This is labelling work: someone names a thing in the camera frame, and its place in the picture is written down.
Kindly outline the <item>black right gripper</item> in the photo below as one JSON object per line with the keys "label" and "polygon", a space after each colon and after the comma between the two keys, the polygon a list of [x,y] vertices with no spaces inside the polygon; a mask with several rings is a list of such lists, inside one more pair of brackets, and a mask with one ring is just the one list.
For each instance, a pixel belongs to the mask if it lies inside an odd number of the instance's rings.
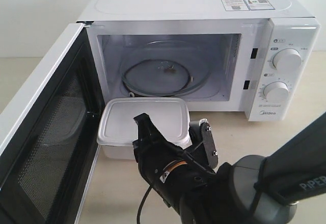
{"label": "black right gripper", "polygon": [[133,119],[138,127],[138,139],[132,144],[140,174],[168,206],[178,209],[184,193],[202,185],[204,177],[164,144],[153,144],[166,139],[148,114]]}

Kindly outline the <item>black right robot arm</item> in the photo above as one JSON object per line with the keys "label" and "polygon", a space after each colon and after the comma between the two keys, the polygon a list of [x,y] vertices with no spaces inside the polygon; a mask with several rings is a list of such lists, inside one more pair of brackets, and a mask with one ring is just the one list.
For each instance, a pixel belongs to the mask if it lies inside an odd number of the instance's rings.
{"label": "black right robot arm", "polygon": [[325,193],[325,115],[268,157],[218,163],[206,119],[189,125],[191,145],[167,141],[148,114],[134,118],[142,178],[182,223],[289,223],[297,203]]}

